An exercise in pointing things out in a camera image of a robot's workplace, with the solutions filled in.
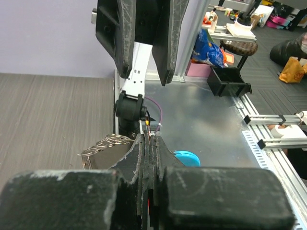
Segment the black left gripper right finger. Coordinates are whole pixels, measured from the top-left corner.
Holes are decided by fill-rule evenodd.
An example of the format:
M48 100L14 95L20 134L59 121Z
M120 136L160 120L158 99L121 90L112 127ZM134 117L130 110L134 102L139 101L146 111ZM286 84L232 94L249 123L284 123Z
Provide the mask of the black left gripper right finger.
M295 215L277 176L261 168L187 167L160 136L153 163L155 230L291 230Z

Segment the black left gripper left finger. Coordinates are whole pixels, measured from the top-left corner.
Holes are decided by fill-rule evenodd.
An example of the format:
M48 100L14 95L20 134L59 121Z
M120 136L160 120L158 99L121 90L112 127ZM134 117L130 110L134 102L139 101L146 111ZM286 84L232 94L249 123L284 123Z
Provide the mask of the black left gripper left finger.
M0 194L3 230L145 230L145 135L108 169L36 170L7 181Z

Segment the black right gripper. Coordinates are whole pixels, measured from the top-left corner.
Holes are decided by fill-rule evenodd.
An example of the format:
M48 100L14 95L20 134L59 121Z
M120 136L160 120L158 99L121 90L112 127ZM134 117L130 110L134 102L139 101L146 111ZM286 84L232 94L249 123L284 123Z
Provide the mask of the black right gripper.
M161 85L172 81L188 3L188 0L97 2L95 36L113 58L121 78L127 79L132 70L135 40L153 45L152 54Z

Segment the metal key organizer blue handle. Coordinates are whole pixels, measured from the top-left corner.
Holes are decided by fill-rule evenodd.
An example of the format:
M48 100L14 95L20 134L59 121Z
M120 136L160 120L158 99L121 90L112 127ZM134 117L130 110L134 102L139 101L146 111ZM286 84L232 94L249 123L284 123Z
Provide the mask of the metal key organizer blue handle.
M130 148L130 144L133 143L134 140L129 137L119 135L119 134L108 134L106 137L100 141L98 141L94 146L87 148L82 153L79 154L82 158L83 168L86 170L93 169L93 164L91 163L90 158L98 153L107 154L113 150L115 150L116 146L124 146L128 149ZM197 155L189 151L175 151L173 152L174 156L180 160L185 166L200 166L201 161Z

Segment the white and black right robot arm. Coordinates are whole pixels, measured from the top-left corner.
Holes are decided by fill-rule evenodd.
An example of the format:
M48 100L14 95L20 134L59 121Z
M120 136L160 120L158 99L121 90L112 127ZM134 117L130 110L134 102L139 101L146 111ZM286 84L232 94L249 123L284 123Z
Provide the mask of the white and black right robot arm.
M161 84L172 81L187 6L186 0L99 0L92 10L95 36L124 80L115 102L120 134L138 133L148 117L143 101L150 58Z

